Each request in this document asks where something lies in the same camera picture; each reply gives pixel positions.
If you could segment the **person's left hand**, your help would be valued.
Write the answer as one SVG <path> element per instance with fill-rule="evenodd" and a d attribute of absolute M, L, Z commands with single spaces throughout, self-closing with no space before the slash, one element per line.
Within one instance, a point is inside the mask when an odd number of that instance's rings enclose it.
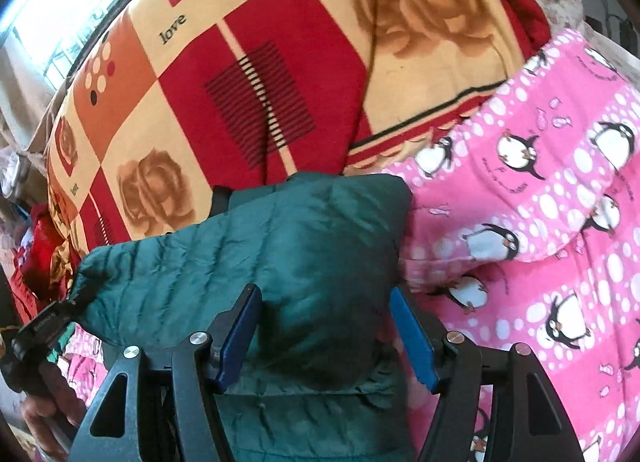
<path fill-rule="evenodd" d="M 45 461 L 65 461 L 67 451 L 53 435 L 53 430 L 47 423 L 56 412 L 62 412 L 70 424 L 78 426 L 86 413 L 85 403 L 68 385 L 56 364 L 45 361 L 39 371 L 50 388 L 51 397 L 28 395 L 21 412 L 32 437 L 35 438 L 38 449 Z"/>

